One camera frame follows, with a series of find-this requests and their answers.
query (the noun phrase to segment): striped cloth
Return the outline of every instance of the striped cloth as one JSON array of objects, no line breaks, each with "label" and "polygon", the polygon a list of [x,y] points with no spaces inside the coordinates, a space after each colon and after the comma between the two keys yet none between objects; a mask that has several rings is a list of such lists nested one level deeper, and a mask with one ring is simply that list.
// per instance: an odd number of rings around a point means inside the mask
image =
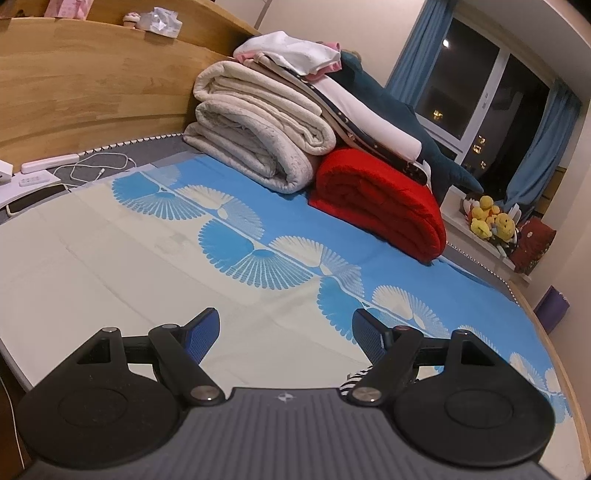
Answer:
[{"label": "striped cloth", "polygon": [[355,375],[347,375],[347,381],[339,387],[340,394],[346,397],[351,390],[355,388],[355,385],[372,369],[373,365],[370,365],[365,370],[360,370]]}]

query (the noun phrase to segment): yellow plush toy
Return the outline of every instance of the yellow plush toy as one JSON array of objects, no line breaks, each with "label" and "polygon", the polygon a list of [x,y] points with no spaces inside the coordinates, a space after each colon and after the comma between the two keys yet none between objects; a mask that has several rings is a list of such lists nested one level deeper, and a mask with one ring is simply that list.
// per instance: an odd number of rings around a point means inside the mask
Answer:
[{"label": "yellow plush toy", "polygon": [[472,219],[476,219],[476,220],[486,220],[486,217],[488,216],[487,213],[485,213],[485,211],[480,208],[480,207],[474,207],[472,209]]},{"label": "yellow plush toy", "polygon": [[470,230],[472,230],[474,235],[476,235],[478,238],[482,238],[483,240],[492,237],[491,229],[484,220],[473,218],[472,223],[470,224]]},{"label": "yellow plush toy", "polygon": [[491,208],[493,208],[494,205],[495,201],[492,199],[492,197],[489,197],[488,195],[484,195],[480,199],[480,208],[484,211],[486,216],[488,216],[488,212]]},{"label": "yellow plush toy", "polygon": [[496,216],[493,231],[495,236],[504,242],[509,242],[515,235],[515,222],[506,213],[500,213]]},{"label": "yellow plush toy", "polygon": [[489,215],[488,217],[486,217],[485,222],[491,230],[495,226],[495,220],[496,220],[496,215]]}]

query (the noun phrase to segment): cupcake figurine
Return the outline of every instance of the cupcake figurine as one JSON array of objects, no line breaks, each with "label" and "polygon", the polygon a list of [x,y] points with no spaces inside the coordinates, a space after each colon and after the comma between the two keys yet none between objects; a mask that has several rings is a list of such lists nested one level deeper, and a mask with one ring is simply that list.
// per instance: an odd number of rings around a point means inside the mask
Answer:
[{"label": "cupcake figurine", "polygon": [[123,17],[123,26],[127,28],[135,28],[135,24],[139,22],[139,13],[129,12]]}]

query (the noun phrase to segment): smartphone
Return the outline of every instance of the smartphone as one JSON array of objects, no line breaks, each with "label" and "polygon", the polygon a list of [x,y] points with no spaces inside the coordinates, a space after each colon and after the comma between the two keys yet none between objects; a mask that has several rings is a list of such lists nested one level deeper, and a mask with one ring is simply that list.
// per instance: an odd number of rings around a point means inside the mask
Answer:
[{"label": "smartphone", "polygon": [[22,212],[25,208],[28,208],[31,205],[35,205],[37,202],[45,200],[46,198],[49,198],[52,195],[55,195],[56,193],[61,193],[66,190],[67,188],[63,183],[36,190],[6,205],[6,213],[9,217],[14,216],[17,213]]}]

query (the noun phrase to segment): fan pattern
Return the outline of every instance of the fan pattern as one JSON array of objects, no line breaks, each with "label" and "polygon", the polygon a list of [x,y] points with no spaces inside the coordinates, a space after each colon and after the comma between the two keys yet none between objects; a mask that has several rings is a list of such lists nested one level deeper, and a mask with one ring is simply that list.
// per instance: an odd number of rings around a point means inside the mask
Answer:
[{"label": "fan pattern", "polygon": [[[388,327],[407,325],[426,336],[449,338],[451,332],[417,293],[396,285],[363,284],[363,269],[333,248],[298,235],[271,236],[261,217],[235,196],[205,184],[183,183],[178,167],[169,166],[120,176],[111,184],[114,198],[141,215],[162,220],[199,219],[195,235],[209,264],[221,274],[252,288],[283,291],[318,279],[316,304],[344,339],[355,343],[352,316],[365,309]],[[470,325],[495,352],[492,339]],[[557,422],[571,417],[553,368],[540,375],[517,352],[505,357],[554,407]]]}]

